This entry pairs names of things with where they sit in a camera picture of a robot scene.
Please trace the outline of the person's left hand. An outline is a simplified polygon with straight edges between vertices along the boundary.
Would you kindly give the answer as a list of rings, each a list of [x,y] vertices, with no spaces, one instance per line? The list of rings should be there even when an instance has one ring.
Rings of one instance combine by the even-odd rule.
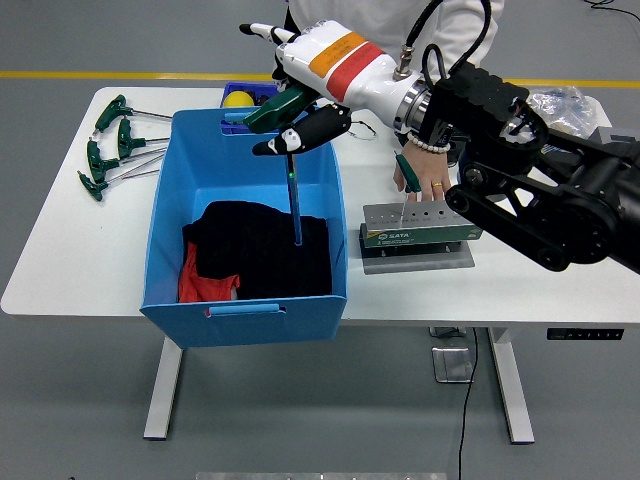
[[[419,180],[421,191],[408,193],[406,199],[414,201],[442,201],[451,188],[446,147],[423,148],[411,141],[402,147],[401,154],[407,160]]]

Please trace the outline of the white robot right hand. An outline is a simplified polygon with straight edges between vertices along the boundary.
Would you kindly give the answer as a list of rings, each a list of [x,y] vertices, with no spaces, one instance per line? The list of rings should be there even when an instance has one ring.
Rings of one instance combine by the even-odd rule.
[[[240,31],[274,44],[276,64],[291,80],[244,119],[253,133],[279,131],[254,145],[254,155],[309,152],[346,133],[358,110],[397,132],[420,128],[411,115],[424,86],[421,74],[407,68],[397,75],[389,54],[340,23],[323,20],[299,35],[262,23],[242,24]]]

